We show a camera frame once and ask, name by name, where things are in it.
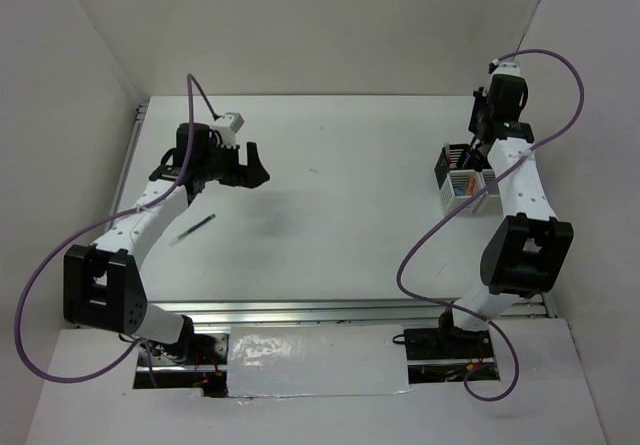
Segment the orange lead case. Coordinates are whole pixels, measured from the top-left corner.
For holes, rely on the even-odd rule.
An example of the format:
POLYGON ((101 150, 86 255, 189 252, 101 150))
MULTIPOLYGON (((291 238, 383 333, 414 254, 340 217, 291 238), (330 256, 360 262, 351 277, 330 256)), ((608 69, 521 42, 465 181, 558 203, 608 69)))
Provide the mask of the orange lead case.
POLYGON ((478 180, 476 177, 469 177, 465 187, 466 196, 472 196, 476 193, 478 186, 478 180))

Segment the dark purple gel pen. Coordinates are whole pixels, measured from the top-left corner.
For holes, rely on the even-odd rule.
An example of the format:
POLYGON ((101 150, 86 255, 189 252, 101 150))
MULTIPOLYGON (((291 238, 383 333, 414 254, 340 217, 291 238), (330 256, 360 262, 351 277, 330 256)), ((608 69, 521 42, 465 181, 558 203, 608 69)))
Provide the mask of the dark purple gel pen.
POLYGON ((473 136, 470 143, 467 145, 465 151, 461 154, 458 161, 458 168, 465 169, 467 167, 467 163, 469 161, 470 156, 472 155, 474 145, 476 143, 476 136, 473 136))

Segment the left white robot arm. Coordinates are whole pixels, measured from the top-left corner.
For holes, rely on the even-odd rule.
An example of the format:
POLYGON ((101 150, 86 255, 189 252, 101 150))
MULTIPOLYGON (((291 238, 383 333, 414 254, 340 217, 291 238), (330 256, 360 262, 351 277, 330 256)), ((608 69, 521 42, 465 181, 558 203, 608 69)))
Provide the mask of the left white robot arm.
POLYGON ((149 303, 139 268, 166 228, 191 205, 206 183, 254 189, 270 175, 257 145, 239 158, 236 135, 244 120, 227 113, 213 125, 181 124, 176 145, 162 157, 130 215, 89 246, 73 245, 63 260, 63 317, 74 325, 161 344, 176 364, 196 355, 194 325, 184 315, 149 303))

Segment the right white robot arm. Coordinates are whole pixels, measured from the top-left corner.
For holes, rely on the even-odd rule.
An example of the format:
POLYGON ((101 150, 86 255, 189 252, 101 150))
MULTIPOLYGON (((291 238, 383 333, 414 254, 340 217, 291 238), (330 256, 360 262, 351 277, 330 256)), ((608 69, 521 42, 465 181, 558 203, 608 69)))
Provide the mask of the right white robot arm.
POLYGON ((506 62, 490 71, 474 93, 469 129, 475 152, 494 174, 487 194, 498 196, 503 220, 480 260, 480 284, 439 318, 436 344, 448 357, 460 356, 480 340, 488 321, 521 299, 550 291, 574 237, 557 218, 544 192, 531 148, 534 135, 520 119, 528 87, 519 66, 506 62))

